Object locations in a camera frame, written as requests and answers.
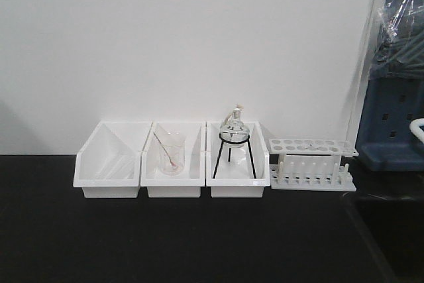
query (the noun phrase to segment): glassware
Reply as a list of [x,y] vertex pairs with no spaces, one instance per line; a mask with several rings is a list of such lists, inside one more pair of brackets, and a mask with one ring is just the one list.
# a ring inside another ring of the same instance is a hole
[[[247,141],[250,131],[249,128],[240,120],[241,109],[236,107],[226,121],[224,121],[219,129],[221,138],[227,142],[243,142]],[[231,148],[240,148],[243,144],[227,144]]]
[[159,142],[159,169],[167,175],[178,175],[184,169],[184,143],[186,137],[180,133],[170,133],[160,135],[160,139],[154,133]]

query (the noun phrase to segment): white wall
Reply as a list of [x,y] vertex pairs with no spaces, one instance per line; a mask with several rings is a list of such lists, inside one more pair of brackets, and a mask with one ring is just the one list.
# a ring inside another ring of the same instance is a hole
[[372,0],[0,0],[0,154],[74,154],[100,119],[344,139]]

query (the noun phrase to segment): clear plastic bag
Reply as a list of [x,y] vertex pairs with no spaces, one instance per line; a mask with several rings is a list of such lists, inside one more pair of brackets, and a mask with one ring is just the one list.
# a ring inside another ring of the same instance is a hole
[[424,0],[386,0],[370,78],[424,79]]

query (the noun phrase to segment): black sink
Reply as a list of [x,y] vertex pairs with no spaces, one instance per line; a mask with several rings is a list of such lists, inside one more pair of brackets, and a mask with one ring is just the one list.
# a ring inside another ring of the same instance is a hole
[[377,174],[363,186],[343,201],[386,282],[424,283],[422,175]]

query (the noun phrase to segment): white handle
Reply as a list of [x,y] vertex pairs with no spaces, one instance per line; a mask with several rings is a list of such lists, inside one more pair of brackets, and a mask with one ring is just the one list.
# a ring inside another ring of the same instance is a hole
[[424,126],[424,119],[416,119],[411,122],[409,129],[421,142],[424,143],[424,131],[421,129],[421,126]]

